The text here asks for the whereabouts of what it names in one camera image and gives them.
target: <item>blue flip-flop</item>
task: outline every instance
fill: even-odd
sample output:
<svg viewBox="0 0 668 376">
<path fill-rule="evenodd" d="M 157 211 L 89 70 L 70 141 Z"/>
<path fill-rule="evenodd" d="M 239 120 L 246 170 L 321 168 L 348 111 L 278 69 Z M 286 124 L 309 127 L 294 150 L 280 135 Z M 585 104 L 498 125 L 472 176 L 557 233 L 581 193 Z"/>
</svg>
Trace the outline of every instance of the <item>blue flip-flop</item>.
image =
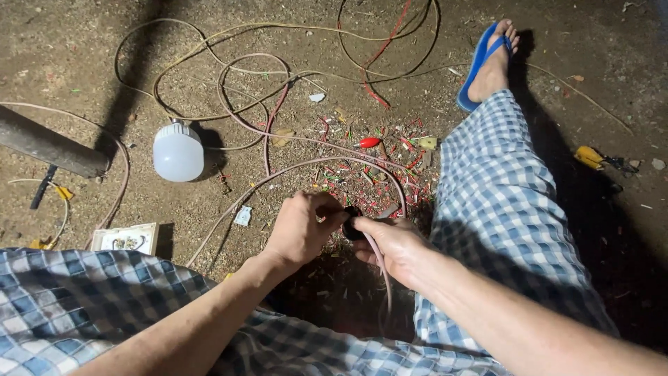
<svg viewBox="0 0 668 376">
<path fill-rule="evenodd" d="M 488 49 L 487 43 L 489 42 L 492 34 L 496 30 L 498 22 L 495 22 L 490 26 L 480 37 L 480 41 L 476 46 L 476 51 L 473 53 L 473 63 L 471 64 L 471 70 L 468 72 L 468 77 L 466 82 L 457 94 L 457 105 L 466 112 L 473 112 L 479 105 L 479 102 L 474 102 L 468 98 L 468 88 L 471 86 L 471 83 L 476 78 L 478 70 L 482 67 L 482 64 L 485 64 L 487 59 L 502 45 L 508 50 L 508 57 L 512 56 L 512 42 L 510 38 L 505 34 L 497 39 Z"/>
</svg>

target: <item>foot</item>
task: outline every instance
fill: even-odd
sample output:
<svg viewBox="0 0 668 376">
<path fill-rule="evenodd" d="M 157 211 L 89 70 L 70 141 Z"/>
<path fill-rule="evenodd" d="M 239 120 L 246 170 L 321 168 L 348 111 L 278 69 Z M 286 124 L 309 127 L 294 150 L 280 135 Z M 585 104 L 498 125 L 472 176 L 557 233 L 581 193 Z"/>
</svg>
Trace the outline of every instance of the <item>foot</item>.
<svg viewBox="0 0 668 376">
<path fill-rule="evenodd" d="M 509 19 L 503 19 L 496 26 L 496 31 L 490 37 L 487 48 L 502 35 L 510 38 L 512 43 L 512 53 L 517 52 L 517 44 L 520 37 L 517 30 Z M 468 88 L 468 98 L 473 102 L 484 102 L 485 99 L 492 96 L 493 93 L 508 88 L 508 50 L 500 46 L 480 67 L 476 78 L 471 82 Z"/>
</svg>

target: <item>forearm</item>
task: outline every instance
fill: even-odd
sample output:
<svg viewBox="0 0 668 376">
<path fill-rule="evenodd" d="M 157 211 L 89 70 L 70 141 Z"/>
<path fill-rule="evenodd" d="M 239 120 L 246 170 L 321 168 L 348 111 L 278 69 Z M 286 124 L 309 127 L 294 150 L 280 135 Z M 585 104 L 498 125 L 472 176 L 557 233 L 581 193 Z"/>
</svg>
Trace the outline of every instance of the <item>forearm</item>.
<svg viewBox="0 0 668 376">
<path fill-rule="evenodd" d="M 561 316 L 456 260 L 427 255 L 418 291 L 518 376 L 668 374 L 661 355 Z"/>
<path fill-rule="evenodd" d="M 293 270 L 248 259 L 232 278 L 72 375 L 205 375 L 244 319 Z"/>
</svg>

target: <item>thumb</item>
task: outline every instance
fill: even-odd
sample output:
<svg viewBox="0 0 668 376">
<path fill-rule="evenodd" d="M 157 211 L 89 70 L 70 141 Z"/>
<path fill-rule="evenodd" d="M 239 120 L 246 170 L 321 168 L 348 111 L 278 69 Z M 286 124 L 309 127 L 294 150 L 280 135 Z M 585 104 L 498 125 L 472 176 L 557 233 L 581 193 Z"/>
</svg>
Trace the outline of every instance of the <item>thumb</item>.
<svg viewBox="0 0 668 376">
<path fill-rule="evenodd" d="M 336 214 L 330 215 L 329 217 L 325 218 L 325 220 L 320 223 L 320 228 L 323 229 L 323 231 L 326 231 L 327 233 L 333 233 L 339 227 L 341 227 L 341 224 L 347 221 L 348 218 L 350 218 L 350 215 L 348 213 L 346 213 L 345 211 L 340 211 Z"/>
<path fill-rule="evenodd" d="M 356 230 L 368 233 L 374 238 L 379 237 L 381 235 L 380 232 L 382 232 L 383 228 L 386 226 L 386 224 L 374 221 L 368 217 L 355 217 L 351 222 Z"/>
</svg>

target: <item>left hand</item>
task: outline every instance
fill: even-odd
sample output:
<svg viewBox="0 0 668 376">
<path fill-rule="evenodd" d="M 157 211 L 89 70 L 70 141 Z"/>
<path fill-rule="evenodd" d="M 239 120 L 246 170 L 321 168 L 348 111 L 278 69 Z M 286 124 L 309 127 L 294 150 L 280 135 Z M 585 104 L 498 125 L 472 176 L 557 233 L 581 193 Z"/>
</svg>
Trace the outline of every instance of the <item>left hand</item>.
<svg viewBox="0 0 668 376">
<path fill-rule="evenodd" d="M 318 217 L 325 220 L 319 223 Z M 348 217 L 329 193 L 297 191 L 283 201 L 274 231 L 260 256 L 296 266 L 296 270 L 318 256 L 331 233 Z"/>
</svg>

